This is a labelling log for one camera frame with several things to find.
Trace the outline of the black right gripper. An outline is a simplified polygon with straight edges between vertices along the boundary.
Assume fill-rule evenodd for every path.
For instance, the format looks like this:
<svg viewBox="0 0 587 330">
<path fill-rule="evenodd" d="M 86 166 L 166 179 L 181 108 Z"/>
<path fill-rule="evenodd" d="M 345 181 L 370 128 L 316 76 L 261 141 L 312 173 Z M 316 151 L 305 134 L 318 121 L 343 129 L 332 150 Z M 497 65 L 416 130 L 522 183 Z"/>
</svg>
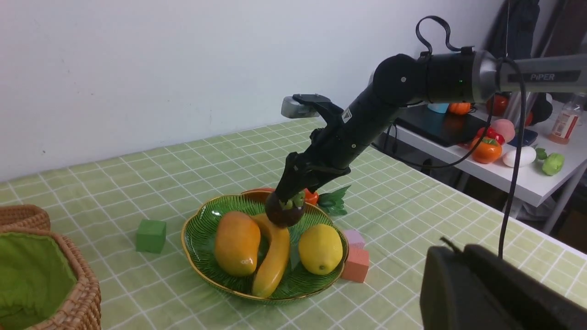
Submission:
<svg viewBox="0 0 587 330">
<path fill-rule="evenodd" d="M 367 148 L 367 129 L 339 125 L 316 129 L 310 146 L 287 156 L 287 165 L 275 195 L 281 204 L 304 204 L 305 192 L 319 188 L 350 172 L 350 163 Z"/>
</svg>

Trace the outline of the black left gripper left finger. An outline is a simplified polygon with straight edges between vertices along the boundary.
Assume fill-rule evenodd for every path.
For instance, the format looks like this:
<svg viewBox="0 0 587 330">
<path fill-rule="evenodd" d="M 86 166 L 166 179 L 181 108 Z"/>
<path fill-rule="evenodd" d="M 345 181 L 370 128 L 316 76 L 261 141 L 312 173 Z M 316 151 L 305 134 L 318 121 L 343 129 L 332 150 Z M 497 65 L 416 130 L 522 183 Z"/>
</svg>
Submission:
<svg viewBox="0 0 587 330">
<path fill-rule="evenodd" d="M 526 330 L 461 253 L 433 246 L 427 251 L 420 290 L 425 330 Z"/>
</svg>

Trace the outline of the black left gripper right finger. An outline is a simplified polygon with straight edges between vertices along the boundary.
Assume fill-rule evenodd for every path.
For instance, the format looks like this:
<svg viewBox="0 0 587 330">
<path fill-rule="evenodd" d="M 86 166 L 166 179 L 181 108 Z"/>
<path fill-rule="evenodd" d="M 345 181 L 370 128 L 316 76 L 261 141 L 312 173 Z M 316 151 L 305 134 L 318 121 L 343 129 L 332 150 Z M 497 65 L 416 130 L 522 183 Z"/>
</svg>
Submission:
<svg viewBox="0 0 587 330">
<path fill-rule="evenodd" d="M 503 309 L 525 330 L 585 330 L 587 313 L 483 246 L 468 244 L 464 259 Z"/>
</svg>

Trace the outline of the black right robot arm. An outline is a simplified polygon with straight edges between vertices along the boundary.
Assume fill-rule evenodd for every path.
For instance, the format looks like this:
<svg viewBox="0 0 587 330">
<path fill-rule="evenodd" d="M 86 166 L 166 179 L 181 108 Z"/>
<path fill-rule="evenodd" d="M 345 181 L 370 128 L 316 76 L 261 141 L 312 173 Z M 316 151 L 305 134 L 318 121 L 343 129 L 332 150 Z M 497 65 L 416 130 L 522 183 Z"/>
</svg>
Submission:
<svg viewBox="0 0 587 330">
<path fill-rule="evenodd" d="M 496 93 L 578 93 L 586 90 L 585 54 L 534 59 L 495 59 L 465 51 L 414 59 L 399 54 L 376 68 L 373 80 L 345 109 L 318 94 L 285 98 L 293 110 L 312 107 L 326 126 L 310 146 L 285 160 L 275 194 L 281 202 L 314 192 L 350 173 L 356 159 L 399 112 L 423 103 L 483 103 Z"/>
</svg>

